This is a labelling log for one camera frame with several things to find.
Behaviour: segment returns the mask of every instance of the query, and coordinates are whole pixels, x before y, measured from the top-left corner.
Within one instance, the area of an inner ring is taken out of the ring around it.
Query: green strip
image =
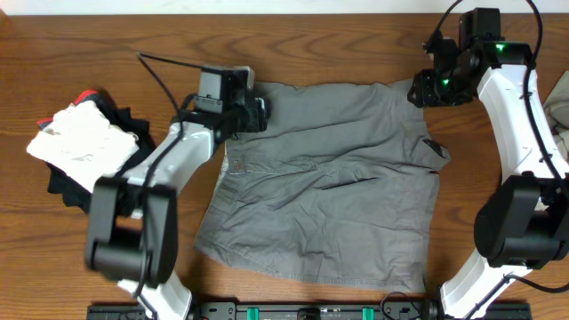
[[[247,309],[247,320],[259,320],[259,308]]]
[[[373,308],[363,308],[362,318],[363,320],[373,320]]]

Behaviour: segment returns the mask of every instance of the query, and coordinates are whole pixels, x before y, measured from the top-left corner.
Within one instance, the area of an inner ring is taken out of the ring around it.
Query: white background
[[[415,13],[444,12],[454,0],[0,0],[8,15],[152,13]],[[541,12],[569,12],[569,0],[534,0]],[[525,0],[464,0],[455,12],[475,7],[530,12]]]

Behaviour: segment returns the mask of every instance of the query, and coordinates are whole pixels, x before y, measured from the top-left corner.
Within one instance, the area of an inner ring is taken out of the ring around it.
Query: white wall
[[[0,0],[8,15],[150,13],[400,13],[444,12],[454,0]],[[569,0],[534,0],[541,12],[569,12]],[[525,0],[465,0],[474,7],[530,12]]]

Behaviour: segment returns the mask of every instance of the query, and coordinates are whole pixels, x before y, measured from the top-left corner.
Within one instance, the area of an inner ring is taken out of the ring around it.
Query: wooden table
[[[509,40],[534,44],[530,15],[502,16]],[[193,62],[249,65],[257,78],[287,84],[370,84],[412,77],[430,62],[422,53],[440,18],[420,15],[331,16],[103,16],[8,17],[0,26],[0,318],[81,319],[94,301],[128,296],[99,274],[85,271],[87,218],[46,193],[49,171],[26,153],[36,120],[65,108],[81,91],[104,86],[119,107],[152,123],[165,136],[172,107],[135,59],[135,51]],[[569,16],[544,15],[545,38],[538,61],[544,101],[569,69]],[[457,36],[458,16],[444,33]],[[158,65],[179,99],[198,87],[198,71]],[[453,160],[431,224],[429,288],[454,276],[474,249],[473,221],[500,182],[500,159],[484,108],[425,112],[434,138]],[[232,270],[192,249],[217,180],[219,152],[179,198],[180,249],[176,271],[200,297],[241,301],[378,301],[385,292],[304,284]],[[552,262],[530,279],[561,285],[565,262]],[[528,300],[536,319],[565,319],[569,294],[548,295],[513,284],[503,299]]]

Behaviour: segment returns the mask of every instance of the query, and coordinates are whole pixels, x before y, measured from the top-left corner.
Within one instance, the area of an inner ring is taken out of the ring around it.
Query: black cloth
[[[129,108],[116,108],[114,101],[104,92],[92,92],[82,94],[75,104],[92,100],[97,105],[99,111],[108,119],[111,124],[121,128],[124,132],[132,132],[138,136],[136,144],[139,150],[136,151],[126,162],[115,177],[120,177],[127,170],[140,164],[156,148],[156,144],[150,137],[150,123],[147,120],[132,119]],[[53,164],[46,163],[52,174],[47,186],[47,192],[51,194],[61,194],[63,203],[66,206],[77,206],[85,213],[89,213],[91,204],[91,193],[71,179],[64,171]]]

